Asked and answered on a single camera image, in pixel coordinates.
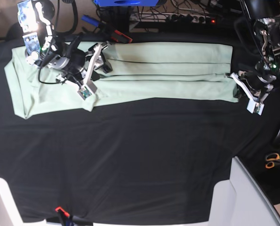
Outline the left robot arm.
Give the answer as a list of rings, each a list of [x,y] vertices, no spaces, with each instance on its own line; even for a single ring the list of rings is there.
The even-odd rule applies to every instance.
[[[251,69],[238,74],[248,94],[261,103],[267,95],[280,86],[280,3],[277,0],[242,0],[243,17],[234,22],[237,26],[244,21],[257,47],[260,60]]]

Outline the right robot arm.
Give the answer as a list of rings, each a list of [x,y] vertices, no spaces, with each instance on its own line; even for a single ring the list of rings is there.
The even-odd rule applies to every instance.
[[[67,32],[56,32],[56,22],[59,11],[49,0],[24,0],[18,3],[18,21],[22,28],[24,44],[26,47],[26,61],[39,70],[44,67],[60,71],[60,77],[53,83],[66,81],[82,85],[89,69],[90,80],[96,81],[101,76],[96,73],[100,69],[103,73],[112,71],[111,64],[103,54],[103,50],[110,46],[110,42],[96,43],[82,51],[78,48],[83,33],[77,35],[71,43],[65,42],[66,35],[72,34],[78,22],[78,12],[75,1],[71,1],[74,13],[74,24]]]

